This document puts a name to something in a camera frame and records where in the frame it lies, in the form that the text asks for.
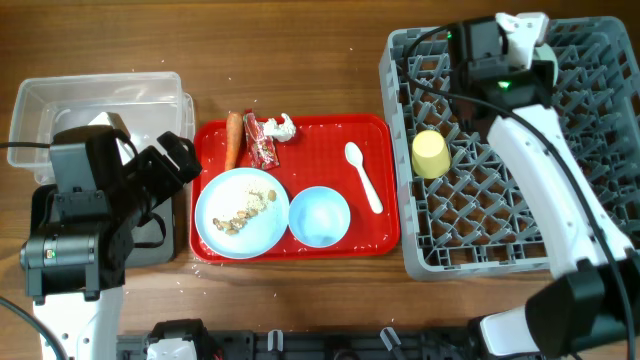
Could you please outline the yellow cup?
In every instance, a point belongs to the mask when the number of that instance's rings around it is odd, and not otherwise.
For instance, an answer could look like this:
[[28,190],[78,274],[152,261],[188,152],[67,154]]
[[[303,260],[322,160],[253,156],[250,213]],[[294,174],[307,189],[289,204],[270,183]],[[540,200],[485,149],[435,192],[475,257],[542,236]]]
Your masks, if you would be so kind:
[[438,178],[451,166],[451,157],[445,139],[434,130],[418,133],[412,142],[411,153],[413,171],[425,179]]

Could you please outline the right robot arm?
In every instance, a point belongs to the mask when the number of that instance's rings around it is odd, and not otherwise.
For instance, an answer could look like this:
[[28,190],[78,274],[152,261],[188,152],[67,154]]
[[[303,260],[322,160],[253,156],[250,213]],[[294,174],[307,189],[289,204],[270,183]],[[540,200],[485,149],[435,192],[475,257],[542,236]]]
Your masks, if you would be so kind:
[[515,179],[553,275],[523,306],[481,319],[483,345],[497,358],[633,344],[639,332],[639,257],[562,134],[548,23],[542,13],[499,13],[448,31],[457,105]]

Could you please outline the light blue bowl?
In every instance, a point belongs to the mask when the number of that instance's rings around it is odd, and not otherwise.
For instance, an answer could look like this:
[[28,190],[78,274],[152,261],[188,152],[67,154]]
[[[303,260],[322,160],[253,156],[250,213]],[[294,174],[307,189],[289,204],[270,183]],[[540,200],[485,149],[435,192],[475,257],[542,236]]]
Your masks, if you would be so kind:
[[336,190],[314,186],[297,194],[290,203],[289,229],[305,246],[322,249],[339,243],[351,224],[351,211]]

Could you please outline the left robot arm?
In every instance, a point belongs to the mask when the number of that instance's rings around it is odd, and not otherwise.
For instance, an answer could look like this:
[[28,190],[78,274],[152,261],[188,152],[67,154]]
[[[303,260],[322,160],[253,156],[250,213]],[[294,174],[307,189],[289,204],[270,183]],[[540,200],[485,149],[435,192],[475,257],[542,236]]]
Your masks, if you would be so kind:
[[49,146],[55,182],[34,193],[32,228],[20,262],[33,300],[42,353],[57,359],[113,359],[133,231],[197,178],[193,143],[167,131],[123,162],[108,125],[56,134]]

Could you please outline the white plastic spoon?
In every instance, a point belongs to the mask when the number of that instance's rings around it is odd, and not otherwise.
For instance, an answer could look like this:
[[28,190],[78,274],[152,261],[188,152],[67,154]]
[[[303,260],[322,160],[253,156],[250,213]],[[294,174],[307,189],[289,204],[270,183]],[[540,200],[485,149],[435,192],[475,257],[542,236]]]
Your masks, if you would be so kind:
[[354,142],[347,142],[345,145],[345,158],[347,162],[352,165],[358,175],[363,185],[363,189],[366,195],[366,198],[369,202],[370,208],[374,214],[381,214],[383,211],[382,202],[371,183],[365,169],[363,166],[364,156],[361,152],[360,148]]

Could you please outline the white tissue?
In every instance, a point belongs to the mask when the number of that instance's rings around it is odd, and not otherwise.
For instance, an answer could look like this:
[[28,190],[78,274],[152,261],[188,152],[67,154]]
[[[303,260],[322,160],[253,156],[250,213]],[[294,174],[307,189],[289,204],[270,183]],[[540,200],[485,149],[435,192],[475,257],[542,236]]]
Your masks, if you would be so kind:
[[263,133],[279,142],[287,142],[296,134],[296,126],[288,114],[282,113],[282,123],[278,123],[275,118],[269,118],[263,124]]

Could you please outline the green bowl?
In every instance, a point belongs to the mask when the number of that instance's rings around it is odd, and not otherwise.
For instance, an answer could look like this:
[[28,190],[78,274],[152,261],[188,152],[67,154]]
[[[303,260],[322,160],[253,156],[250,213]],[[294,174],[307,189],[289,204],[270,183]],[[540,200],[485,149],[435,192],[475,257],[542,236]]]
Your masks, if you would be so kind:
[[556,85],[559,76],[559,66],[553,49],[544,44],[534,48],[531,70],[540,78],[549,91]]

